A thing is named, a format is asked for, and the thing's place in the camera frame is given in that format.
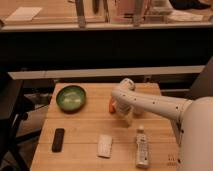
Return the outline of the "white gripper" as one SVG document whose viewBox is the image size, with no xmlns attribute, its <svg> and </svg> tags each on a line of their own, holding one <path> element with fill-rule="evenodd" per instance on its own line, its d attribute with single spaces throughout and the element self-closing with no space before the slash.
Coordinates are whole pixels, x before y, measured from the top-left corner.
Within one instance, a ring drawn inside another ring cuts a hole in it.
<svg viewBox="0 0 213 171">
<path fill-rule="evenodd" d="M 133 114 L 130 106 L 115 106 L 116 113 L 122 118 L 128 126 L 132 125 L 133 122 Z"/>
</svg>

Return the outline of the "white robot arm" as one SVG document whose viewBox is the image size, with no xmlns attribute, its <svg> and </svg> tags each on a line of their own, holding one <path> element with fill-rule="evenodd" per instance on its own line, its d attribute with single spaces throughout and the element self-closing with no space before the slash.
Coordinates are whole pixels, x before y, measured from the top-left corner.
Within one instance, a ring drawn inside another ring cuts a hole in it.
<svg viewBox="0 0 213 171">
<path fill-rule="evenodd" d="M 158 114 L 180 125 L 177 171 L 213 171 L 213 97 L 195 100 L 135 92 L 123 79 L 111 92 L 115 110 L 126 115 L 133 107 Z"/>
</svg>

